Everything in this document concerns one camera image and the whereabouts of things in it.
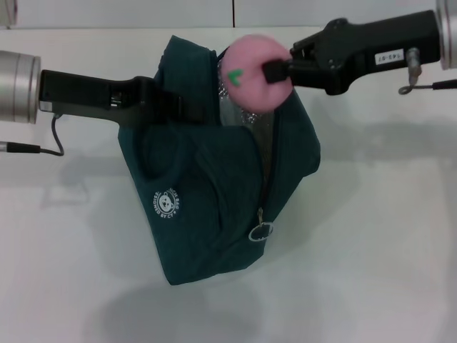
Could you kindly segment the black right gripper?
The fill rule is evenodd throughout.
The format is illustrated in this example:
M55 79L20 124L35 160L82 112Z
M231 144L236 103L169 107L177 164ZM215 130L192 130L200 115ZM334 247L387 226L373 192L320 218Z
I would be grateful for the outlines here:
M335 19L322 31L296 42L290 50L292 60L263 64L263 75L267 84L287 81L340 95L362 76L407 67L406 52L412 48L419 50L422 64L440 60L433 11L367 24Z

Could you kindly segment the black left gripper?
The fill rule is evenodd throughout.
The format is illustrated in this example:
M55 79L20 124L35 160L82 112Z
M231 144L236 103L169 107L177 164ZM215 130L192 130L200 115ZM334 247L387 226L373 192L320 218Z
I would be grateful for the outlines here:
M102 119L119 126L169 121L205 124L207 120L202 104L167 91L144 76L114 81L44 70L39 101L41 111Z

